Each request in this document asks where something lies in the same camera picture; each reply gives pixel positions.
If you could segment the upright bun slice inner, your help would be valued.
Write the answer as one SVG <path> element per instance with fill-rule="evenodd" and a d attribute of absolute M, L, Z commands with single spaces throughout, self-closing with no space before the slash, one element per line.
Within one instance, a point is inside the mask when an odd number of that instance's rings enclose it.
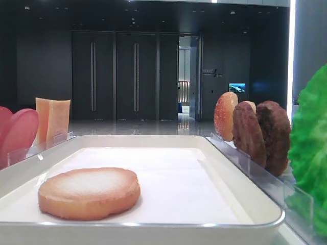
<path fill-rule="evenodd" d="M 252 110 L 254 111 L 254 113 L 256 113 L 256 105 L 254 102 L 251 101 L 245 101 L 247 104 L 249 104 L 252 108 Z"/>

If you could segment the orange cheese slice inner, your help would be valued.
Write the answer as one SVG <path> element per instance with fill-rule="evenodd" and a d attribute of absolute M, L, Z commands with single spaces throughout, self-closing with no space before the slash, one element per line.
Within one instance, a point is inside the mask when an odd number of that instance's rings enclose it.
<path fill-rule="evenodd" d="M 50 100 L 49 123 L 46 135 L 47 149 L 67 140 L 70 104 L 70 100 Z"/>

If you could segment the long clear acrylic right rail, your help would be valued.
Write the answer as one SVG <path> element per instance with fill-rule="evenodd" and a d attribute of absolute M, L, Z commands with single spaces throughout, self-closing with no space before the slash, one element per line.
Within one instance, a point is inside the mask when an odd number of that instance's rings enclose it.
<path fill-rule="evenodd" d="M 273 244 L 326 244 L 326 236 L 318 234 L 318 222 L 326 223 L 326 212 L 311 195 L 295 185 L 290 168 L 281 177 L 275 177 L 217 133 L 212 132 L 208 139 L 285 211 L 284 224 Z"/>

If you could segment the dark double door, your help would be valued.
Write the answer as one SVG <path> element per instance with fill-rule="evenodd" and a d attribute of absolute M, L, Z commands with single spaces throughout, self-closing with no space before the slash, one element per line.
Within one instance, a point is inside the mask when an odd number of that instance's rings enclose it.
<path fill-rule="evenodd" d="M 73 118 L 176 120 L 177 34 L 73 32 Z"/>

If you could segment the small wall display screen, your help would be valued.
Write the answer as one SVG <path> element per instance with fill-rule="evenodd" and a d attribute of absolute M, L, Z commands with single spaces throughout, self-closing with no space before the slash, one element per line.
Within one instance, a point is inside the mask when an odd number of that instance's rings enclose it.
<path fill-rule="evenodd" d="M 245 93 L 245 83 L 229 83 L 228 89 L 234 93 Z"/>

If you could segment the upright bun slice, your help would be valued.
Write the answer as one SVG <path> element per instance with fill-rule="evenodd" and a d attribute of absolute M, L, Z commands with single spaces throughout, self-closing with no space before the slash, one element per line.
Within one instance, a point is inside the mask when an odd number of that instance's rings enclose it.
<path fill-rule="evenodd" d="M 252 108 L 252 110 L 254 111 L 254 113 L 256 113 L 256 105 L 254 102 L 251 101 L 245 101 L 247 104 L 249 104 Z"/>
<path fill-rule="evenodd" d="M 214 126 L 217 134 L 225 141 L 233 139 L 233 111 L 238 104 L 238 96 L 234 92 L 226 92 L 217 100 L 214 111 Z"/>

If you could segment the orange cheese slice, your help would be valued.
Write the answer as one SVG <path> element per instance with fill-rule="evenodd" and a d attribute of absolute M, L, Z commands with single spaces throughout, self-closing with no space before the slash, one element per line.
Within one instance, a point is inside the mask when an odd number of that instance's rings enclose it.
<path fill-rule="evenodd" d="M 70 100 L 50 100 L 49 123 L 46 135 L 47 149 L 67 140 L 70 104 Z"/>
<path fill-rule="evenodd" d="M 39 126 L 36 135 L 37 144 L 40 145 L 44 142 L 53 140 L 53 136 L 48 135 L 49 129 L 49 114 L 50 114 L 50 102 L 52 100 L 36 98 L 36 111 L 39 118 Z"/>

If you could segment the orange cheese slice outer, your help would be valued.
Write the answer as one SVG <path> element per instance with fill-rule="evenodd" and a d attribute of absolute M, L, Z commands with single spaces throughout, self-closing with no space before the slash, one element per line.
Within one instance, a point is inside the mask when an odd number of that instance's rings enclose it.
<path fill-rule="evenodd" d="M 49 114 L 50 114 L 50 102 L 52 100 L 36 98 L 36 111 L 39 118 L 39 126 L 36 135 L 37 144 L 40 145 L 44 142 L 53 140 L 53 136 L 48 135 L 49 129 Z"/>

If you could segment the long clear acrylic rail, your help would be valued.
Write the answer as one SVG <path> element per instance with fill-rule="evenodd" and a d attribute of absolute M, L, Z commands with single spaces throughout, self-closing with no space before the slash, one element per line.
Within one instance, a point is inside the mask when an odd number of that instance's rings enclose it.
<path fill-rule="evenodd" d="M 326 212 L 311 195 L 295 185 L 290 168 L 281 177 L 275 177 L 217 133 L 212 132 L 208 139 L 285 211 L 284 224 L 273 244 L 326 244 L 326 236 L 318 234 L 318 222 L 326 223 Z"/>
<path fill-rule="evenodd" d="M 41 152 L 48 150 L 54 146 L 57 146 L 63 142 L 66 142 L 67 140 L 70 140 L 74 138 L 73 131 L 68 132 L 66 135 L 64 134 L 58 134 L 55 135 L 54 138 L 50 141 L 43 142 L 41 144 L 36 144 L 34 142 L 31 147 L 15 150 L 11 153 L 7 154 L 7 163 L 5 164 L 5 167 L 9 167 L 11 165 L 14 165 L 16 163 L 19 163 L 29 157 L 32 157 L 34 155 L 38 155 Z"/>

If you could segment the white rectangular metal tray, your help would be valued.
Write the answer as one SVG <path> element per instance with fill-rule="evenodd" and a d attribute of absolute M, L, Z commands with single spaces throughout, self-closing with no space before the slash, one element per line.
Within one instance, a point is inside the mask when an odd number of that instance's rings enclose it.
<path fill-rule="evenodd" d="M 137 174 L 133 209 L 97 222 L 38 208 L 57 174 L 120 167 Z M 270 244 L 283 208 L 200 136 L 88 135 L 1 171 L 1 244 Z"/>

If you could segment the red tomato slice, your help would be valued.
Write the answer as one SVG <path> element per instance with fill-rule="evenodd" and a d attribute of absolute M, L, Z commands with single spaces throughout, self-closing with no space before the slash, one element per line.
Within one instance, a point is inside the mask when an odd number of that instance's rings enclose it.
<path fill-rule="evenodd" d="M 13 114 L 1 130 L 1 169 L 25 159 L 39 125 L 37 111 L 22 109 Z"/>
<path fill-rule="evenodd" d="M 8 133 L 11 130 L 11 123 L 10 123 L 10 119 L 13 116 L 13 113 L 11 110 L 9 110 L 6 107 L 1 106 L 1 140 L 3 140 L 3 138 L 5 136 L 8 135 Z"/>

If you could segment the round bread slice in tray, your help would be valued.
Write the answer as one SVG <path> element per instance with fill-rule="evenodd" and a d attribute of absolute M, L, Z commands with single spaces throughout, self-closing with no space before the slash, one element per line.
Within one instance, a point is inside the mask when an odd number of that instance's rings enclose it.
<path fill-rule="evenodd" d="M 141 187 L 135 172 L 82 168 L 48 178 L 38 190 L 41 212 L 74 221 L 96 221 L 131 209 Z"/>

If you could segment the red tomato slice outer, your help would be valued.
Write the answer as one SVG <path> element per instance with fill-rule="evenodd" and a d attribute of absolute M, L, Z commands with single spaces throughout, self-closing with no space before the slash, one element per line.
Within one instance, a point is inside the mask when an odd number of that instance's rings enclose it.
<path fill-rule="evenodd" d="M 11 130 L 11 123 L 10 123 L 10 119 L 13 116 L 13 113 L 11 110 L 9 110 L 6 107 L 1 106 L 1 140 L 3 140 L 3 138 L 5 136 L 8 135 L 8 133 Z"/>

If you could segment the long clear acrylic left rail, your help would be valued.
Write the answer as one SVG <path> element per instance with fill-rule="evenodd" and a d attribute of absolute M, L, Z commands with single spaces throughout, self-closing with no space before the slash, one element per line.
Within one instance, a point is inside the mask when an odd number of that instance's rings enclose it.
<path fill-rule="evenodd" d="M 73 131 L 68 132 L 66 135 L 64 134 L 58 134 L 55 135 L 54 138 L 50 141 L 43 142 L 41 144 L 36 144 L 34 142 L 31 147 L 15 150 L 11 153 L 7 154 L 7 163 L 5 164 L 5 167 L 9 167 L 11 165 L 14 165 L 16 163 L 19 163 L 29 157 L 32 157 L 34 155 L 38 155 L 41 152 L 48 150 L 54 146 L 57 146 L 63 142 L 66 142 L 67 140 L 70 140 L 74 138 Z"/>

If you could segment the upright bun slice outer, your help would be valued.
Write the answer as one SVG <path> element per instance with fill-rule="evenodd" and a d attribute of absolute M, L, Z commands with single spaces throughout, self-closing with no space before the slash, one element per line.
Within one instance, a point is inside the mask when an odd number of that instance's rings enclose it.
<path fill-rule="evenodd" d="M 238 96 L 234 92 L 226 92 L 217 100 L 214 111 L 214 126 L 217 134 L 225 141 L 233 139 L 233 111 L 238 104 Z"/>

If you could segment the red tomato slice inner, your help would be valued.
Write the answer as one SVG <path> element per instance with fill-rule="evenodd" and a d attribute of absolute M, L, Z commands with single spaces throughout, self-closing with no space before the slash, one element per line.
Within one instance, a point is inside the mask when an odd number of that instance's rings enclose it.
<path fill-rule="evenodd" d="M 37 111 L 22 109 L 13 114 L 1 130 L 1 169 L 25 159 L 39 125 Z"/>

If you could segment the dark brown meat patty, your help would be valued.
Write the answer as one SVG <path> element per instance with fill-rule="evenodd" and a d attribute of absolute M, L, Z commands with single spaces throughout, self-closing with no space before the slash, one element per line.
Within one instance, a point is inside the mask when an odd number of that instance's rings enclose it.
<path fill-rule="evenodd" d="M 288 166 L 291 124 L 286 110 L 277 102 L 265 101 L 257 105 L 256 116 L 266 147 L 265 169 L 280 176 Z"/>

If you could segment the potted plants in white planter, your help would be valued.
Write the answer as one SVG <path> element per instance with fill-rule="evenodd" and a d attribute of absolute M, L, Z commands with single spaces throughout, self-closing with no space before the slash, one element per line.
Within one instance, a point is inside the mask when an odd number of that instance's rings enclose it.
<path fill-rule="evenodd" d="M 299 98 L 299 95 L 295 95 L 293 97 L 293 100 L 292 100 L 293 105 L 299 105 L 298 98 Z"/>

